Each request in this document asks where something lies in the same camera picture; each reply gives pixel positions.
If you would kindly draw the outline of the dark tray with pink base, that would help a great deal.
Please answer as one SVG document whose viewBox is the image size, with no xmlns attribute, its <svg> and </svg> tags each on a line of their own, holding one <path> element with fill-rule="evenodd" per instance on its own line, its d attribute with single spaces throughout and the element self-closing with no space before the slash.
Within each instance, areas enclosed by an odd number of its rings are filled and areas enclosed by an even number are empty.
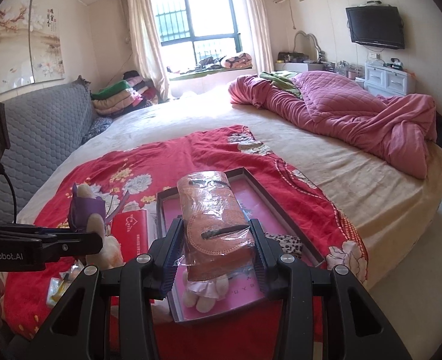
<svg viewBox="0 0 442 360">
<path fill-rule="evenodd" d="M 308 266 L 321 267 L 325 263 L 321 252 L 318 252 L 301 228 L 249 171 L 237 168 L 228 171 L 227 177 L 246 219 L 257 219 L 265 233 L 296 236 L 303 244 L 301 260 Z M 173 219 L 181 214 L 177 188 L 167 189 L 157 194 L 155 236 L 157 238 L 166 236 Z M 186 272 L 185 266 L 178 267 L 172 291 L 167 295 L 172 318 L 176 323 L 196 323 L 224 314 L 232 314 L 262 302 L 264 299 L 253 268 L 247 267 L 229 278 L 229 292 L 224 299 L 218 301 L 211 311 L 205 314 L 200 313 L 195 308 L 186 307 L 182 302 L 184 272 Z"/>
</svg>

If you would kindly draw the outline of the beige curtain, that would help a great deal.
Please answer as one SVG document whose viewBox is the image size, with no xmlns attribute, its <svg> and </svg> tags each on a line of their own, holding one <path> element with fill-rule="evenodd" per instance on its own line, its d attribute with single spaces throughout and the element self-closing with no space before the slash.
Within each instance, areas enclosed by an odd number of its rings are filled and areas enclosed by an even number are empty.
<svg viewBox="0 0 442 360">
<path fill-rule="evenodd" d="M 132 54 L 138 72 L 149 78 L 159 92 L 160 99 L 170 96 L 169 79 L 161 54 L 151 0 L 127 0 L 128 23 Z"/>
</svg>

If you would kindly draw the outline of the pink cloth roll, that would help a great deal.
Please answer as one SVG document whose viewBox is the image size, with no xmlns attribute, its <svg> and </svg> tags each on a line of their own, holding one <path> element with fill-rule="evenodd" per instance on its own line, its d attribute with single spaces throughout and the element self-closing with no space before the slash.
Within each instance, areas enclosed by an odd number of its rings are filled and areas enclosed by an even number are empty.
<svg viewBox="0 0 442 360">
<path fill-rule="evenodd" d="M 247 267 L 254 240 L 223 172 L 188 174 L 177 182 L 189 281 L 210 281 Z"/>
</svg>

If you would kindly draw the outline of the stack of folded blankets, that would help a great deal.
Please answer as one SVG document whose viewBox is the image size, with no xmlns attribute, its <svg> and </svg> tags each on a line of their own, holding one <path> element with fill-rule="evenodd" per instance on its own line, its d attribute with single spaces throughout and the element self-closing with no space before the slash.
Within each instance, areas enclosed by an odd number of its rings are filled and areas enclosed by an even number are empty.
<svg viewBox="0 0 442 360">
<path fill-rule="evenodd" d="M 116 118 L 157 105 L 161 96 L 151 79 L 137 71 L 128 71 L 119 82 L 91 94 L 91 100 L 99 116 Z"/>
</svg>

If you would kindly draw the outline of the brown teddy with purple ribbon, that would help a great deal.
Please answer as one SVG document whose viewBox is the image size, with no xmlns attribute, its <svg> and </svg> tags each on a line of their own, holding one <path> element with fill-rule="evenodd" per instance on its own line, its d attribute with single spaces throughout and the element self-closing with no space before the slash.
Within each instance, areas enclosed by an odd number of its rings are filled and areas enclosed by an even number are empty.
<svg viewBox="0 0 442 360">
<path fill-rule="evenodd" d="M 106 234 L 106 203 L 88 184 L 73 184 L 67 219 L 70 230 L 94 233 L 102 240 L 102 248 L 97 254 L 85 256 L 88 265 L 102 271 L 123 266 L 121 245 L 114 236 Z"/>
</svg>

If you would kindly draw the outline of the grey quilted headboard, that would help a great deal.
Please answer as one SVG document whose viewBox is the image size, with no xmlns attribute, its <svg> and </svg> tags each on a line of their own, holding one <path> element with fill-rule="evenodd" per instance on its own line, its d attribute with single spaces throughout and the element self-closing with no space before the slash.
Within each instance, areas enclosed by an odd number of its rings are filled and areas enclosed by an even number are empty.
<svg viewBox="0 0 442 360">
<path fill-rule="evenodd" d="M 0 102 L 0 224 L 13 222 L 94 119 L 83 78 Z"/>
</svg>

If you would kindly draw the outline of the wall painting with blossoms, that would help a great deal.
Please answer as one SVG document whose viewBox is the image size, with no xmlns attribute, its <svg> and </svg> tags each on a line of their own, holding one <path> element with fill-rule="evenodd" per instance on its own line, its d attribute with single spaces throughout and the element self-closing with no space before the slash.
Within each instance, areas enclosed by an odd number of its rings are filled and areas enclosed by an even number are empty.
<svg viewBox="0 0 442 360">
<path fill-rule="evenodd" d="M 0 94 L 65 78 L 59 12 L 41 0 L 0 5 Z"/>
</svg>

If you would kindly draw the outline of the leopard print scrunchie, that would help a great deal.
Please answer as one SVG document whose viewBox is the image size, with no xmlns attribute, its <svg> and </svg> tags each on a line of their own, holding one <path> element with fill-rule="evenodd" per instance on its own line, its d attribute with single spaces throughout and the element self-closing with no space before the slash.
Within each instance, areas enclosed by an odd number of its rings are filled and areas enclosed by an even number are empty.
<svg viewBox="0 0 442 360">
<path fill-rule="evenodd" d="M 298 237 L 291 235 L 270 234 L 268 232 L 265 233 L 265 237 L 278 242 L 285 254 L 291 254 L 296 258 L 302 259 L 303 244 Z"/>
</svg>

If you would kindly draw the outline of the red cardboard box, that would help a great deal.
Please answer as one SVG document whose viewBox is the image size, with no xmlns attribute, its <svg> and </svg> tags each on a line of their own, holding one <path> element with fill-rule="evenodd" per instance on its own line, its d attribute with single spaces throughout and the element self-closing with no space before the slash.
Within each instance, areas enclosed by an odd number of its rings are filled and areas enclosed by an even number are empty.
<svg viewBox="0 0 442 360">
<path fill-rule="evenodd" d="M 148 252 L 148 217 L 146 210 L 115 215 L 111 233 L 120 244 L 124 262 Z"/>
</svg>

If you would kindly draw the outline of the red floral blanket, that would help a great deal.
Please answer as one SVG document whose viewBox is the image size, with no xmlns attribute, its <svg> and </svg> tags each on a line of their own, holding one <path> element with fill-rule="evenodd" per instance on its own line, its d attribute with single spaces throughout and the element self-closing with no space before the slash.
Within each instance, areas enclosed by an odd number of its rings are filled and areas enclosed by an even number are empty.
<svg viewBox="0 0 442 360">
<path fill-rule="evenodd" d="M 239 167 L 248 170 L 301 228 L 326 267 L 345 264 L 366 280 L 366 247 L 354 225 L 300 170 L 241 125 L 114 151 L 83 163 L 65 177 L 33 222 L 65 228 L 73 184 L 87 183 L 110 208 L 128 194 L 127 208 L 139 211 L 150 208 L 158 193 L 189 173 Z M 279 315 L 279 302 L 269 301 L 206 322 L 160 322 L 155 327 L 159 353 L 163 359 L 270 359 Z"/>
</svg>

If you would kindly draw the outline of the white drawer cabinet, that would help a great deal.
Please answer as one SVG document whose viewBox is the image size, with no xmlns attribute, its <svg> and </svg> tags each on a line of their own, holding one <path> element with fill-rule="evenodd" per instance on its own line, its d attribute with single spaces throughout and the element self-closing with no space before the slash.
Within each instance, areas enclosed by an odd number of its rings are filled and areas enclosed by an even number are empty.
<svg viewBox="0 0 442 360">
<path fill-rule="evenodd" d="M 364 65 L 363 88 L 374 96 L 406 96 L 415 92 L 415 85 L 414 75 L 409 72 L 388 68 L 380 63 Z"/>
</svg>

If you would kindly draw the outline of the beige bed sheet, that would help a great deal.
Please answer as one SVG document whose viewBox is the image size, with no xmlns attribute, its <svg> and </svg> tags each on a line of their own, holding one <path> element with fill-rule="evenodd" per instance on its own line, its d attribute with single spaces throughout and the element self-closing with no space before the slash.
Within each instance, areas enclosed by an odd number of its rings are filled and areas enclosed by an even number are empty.
<svg viewBox="0 0 442 360">
<path fill-rule="evenodd" d="M 231 104 L 225 86 L 122 116 L 75 150 L 19 212 L 31 224 L 75 167 L 115 150 L 168 141 L 197 131 L 245 125 L 300 170 L 353 223 L 368 252 L 371 289 L 408 255 L 442 200 L 442 149 L 429 143 L 428 176 L 417 180 L 334 138 L 303 131 L 278 115 Z"/>
</svg>

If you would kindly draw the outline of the pink quilted duvet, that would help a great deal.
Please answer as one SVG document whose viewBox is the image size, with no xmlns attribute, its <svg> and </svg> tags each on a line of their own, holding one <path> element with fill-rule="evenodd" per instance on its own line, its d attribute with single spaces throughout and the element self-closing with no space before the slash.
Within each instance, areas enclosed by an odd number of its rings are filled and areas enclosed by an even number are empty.
<svg viewBox="0 0 442 360">
<path fill-rule="evenodd" d="M 348 78 L 324 71 L 291 80 L 298 94 L 257 76 L 239 76 L 231 101 L 273 112 L 310 133 L 333 137 L 383 159 L 409 176 L 428 175 L 428 144 L 437 138 L 436 105 L 425 94 L 374 96 Z"/>
</svg>

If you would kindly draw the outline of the white teddy in pink dress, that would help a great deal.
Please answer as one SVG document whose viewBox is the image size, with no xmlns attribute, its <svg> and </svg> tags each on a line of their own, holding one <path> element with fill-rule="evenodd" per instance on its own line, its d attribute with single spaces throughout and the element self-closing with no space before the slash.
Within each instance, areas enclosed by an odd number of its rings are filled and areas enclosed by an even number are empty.
<svg viewBox="0 0 442 360">
<path fill-rule="evenodd" d="M 225 298 L 229 290 L 227 275 L 205 281 L 188 280 L 188 272 L 183 273 L 185 307 L 195 308 L 199 313 L 210 312 L 215 304 Z"/>
</svg>

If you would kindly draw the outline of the black wall television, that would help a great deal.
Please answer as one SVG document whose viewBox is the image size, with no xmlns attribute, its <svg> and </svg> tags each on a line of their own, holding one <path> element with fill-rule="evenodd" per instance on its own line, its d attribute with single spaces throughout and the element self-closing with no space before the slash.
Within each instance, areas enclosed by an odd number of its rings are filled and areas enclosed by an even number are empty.
<svg viewBox="0 0 442 360">
<path fill-rule="evenodd" d="M 350 38 L 367 47 L 405 49 L 404 25 L 396 7 L 367 5 L 345 8 Z"/>
</svg>

